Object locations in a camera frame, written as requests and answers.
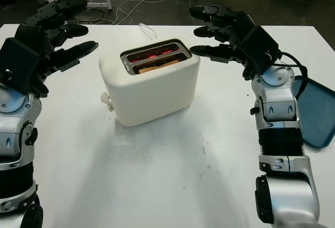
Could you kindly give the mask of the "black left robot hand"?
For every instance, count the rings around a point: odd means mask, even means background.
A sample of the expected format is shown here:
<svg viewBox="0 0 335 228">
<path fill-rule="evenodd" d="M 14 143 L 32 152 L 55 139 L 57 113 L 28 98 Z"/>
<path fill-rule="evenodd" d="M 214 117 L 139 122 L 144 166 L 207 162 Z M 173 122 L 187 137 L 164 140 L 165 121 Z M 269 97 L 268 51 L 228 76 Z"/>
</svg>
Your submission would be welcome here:
<svg viewBox="0 0 335 228">
<path fill-rule="evenodd" d="M 36 97 L 47 97 L 49 90 L 44 82 L 48 76 L 74 67 L 81 58 L 98 47 L 98 43 L 91 40 L 67 50 L 55 50 L 67 39 L 88 34 L 86 26 L 65 23 L 86 8 L 85 0 L 53 1 L 19 25 L 14 38 L 38 54 L 37 63 L 29 71 L 28 80 L 19 82 L 20 93 L 30 92 Z"/>
</svg>

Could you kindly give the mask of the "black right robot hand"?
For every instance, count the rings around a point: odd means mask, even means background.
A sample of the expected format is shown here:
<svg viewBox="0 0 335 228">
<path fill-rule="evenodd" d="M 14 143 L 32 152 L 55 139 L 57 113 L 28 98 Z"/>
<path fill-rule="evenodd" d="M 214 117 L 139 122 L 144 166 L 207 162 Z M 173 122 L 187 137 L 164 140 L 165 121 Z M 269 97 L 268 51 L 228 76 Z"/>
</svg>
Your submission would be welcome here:
<svg viewBox="0 0 335 228">
<path fill-rule="evenodd" d="M 239 48 L 239 43 L 256 26 L 251 16 L 242 11 L 231 10 L 230 7 L 220 9 L 217 6 L 193 6 L 189 13 L 193 18 L 206 23 L 193 31 L 195 36 L 214 38 L 220 42 L 215 47 L 192 46 L 191 53 L 215 62 L 240 63 L 244 66 L 243 78 L 247 81 L 252 80 L 255 76 L 254 64 Z"/>
</svg>

